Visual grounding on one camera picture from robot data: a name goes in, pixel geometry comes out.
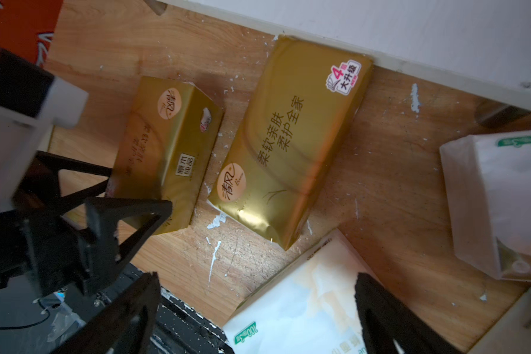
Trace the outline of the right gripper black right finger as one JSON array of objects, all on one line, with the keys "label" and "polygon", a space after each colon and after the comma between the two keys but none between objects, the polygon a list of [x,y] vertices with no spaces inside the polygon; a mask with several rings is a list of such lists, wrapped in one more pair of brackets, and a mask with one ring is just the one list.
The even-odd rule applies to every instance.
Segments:
[{"label": "right gripper black right finger", "polygon": [[460,352],[370,274],[358,274],[355,303],[368,353]]}]

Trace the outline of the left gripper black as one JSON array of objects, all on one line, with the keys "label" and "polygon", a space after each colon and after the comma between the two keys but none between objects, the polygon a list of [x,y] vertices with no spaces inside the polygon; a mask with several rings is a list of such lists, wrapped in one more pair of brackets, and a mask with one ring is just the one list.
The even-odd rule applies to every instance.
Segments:
[{"label": "left gripper black", "polygon": [[[171,217],[159,199],[100,198],[112,169],[39,151],[0,212],[0,289],[26,274],[38,296],[71,283],[82,294],[116,281],[147,239]],[[63,216],[85,204],[86,228]]]}]

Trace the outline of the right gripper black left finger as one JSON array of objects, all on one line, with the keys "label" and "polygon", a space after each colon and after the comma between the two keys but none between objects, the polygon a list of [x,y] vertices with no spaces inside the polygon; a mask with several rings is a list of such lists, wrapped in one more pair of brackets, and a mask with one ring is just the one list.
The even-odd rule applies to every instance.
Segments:
[{"label": "right gripper black left finger", "polygon": [[145,273],[54,353],[146,353],[156,322],[161,287]]}]

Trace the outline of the white tissue pack front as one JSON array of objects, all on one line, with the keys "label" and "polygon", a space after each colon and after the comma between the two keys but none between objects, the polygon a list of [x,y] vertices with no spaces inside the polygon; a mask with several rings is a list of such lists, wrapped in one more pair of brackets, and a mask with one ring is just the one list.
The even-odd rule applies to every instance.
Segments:
[{"label": "white tissue pack front", "polygon": [[235,353],[365,353],[355,284],[371,272],[334,229],[244,300],[223,331]]}]

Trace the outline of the white tissue pack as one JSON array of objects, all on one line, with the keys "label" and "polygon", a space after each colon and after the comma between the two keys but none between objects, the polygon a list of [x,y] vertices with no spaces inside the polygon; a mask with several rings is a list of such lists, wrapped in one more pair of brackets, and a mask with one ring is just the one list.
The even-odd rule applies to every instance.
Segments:
[{"label": "white tissue pack", "polygon": [[531,282],[531,131],[440,147],[454,253],[497,280]]},{"label": "white tissue pack", "polygon": [[531,288],[469,350],[470,353],[531,353]]},{"label": "white tissue pack", "polygon": [[371,272],[334,229],[244,300],[223,331],[235,353],[365,353],[355,284]]}]

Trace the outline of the gold tissue pack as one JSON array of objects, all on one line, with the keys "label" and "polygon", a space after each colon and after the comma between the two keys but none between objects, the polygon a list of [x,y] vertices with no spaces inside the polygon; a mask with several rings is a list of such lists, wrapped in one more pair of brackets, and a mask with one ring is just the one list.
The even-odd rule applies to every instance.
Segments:
[{"label": "gold tissue pack", "polygon": [[193,83],[141,77],[106,196],[170,201],[156,233],[187,228],[223,116]]},{"label": "gold tissue pack", "polygon": [[289,249],[320,194],[372,72],[367,55],[280,37],[209,203]]}]

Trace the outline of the white tissue pack back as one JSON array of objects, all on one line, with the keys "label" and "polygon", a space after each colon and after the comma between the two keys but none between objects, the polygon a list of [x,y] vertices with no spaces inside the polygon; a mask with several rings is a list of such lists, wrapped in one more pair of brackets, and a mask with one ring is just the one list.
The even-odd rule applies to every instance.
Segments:
[{"label": "white tissue pack back", "polygon": [[531,282],[531,131],[440,147],[454,253],[497,280]]}]

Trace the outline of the white two-tier shelf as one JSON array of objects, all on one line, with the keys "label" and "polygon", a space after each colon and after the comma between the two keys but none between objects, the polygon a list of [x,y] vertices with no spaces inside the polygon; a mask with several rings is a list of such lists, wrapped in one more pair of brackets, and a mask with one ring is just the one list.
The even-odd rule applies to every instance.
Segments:
[{"label": "white two-tier shelf", "polygon": [[531,111],[531,1],[177,1]]}]

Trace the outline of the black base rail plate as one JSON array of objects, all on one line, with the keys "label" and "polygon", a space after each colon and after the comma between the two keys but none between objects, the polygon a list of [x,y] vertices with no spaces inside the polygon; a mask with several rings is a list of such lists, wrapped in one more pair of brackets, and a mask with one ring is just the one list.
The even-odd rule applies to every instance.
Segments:
[{"label": "black base rail plate", "polygon": [[[39,299],[27,277],[0,290],[0,353],[54,353],[142,276],[129,264],[95,295],[70,284]],[[225,333],[187,303],[162,289],[146,353],[232,353]]]}]

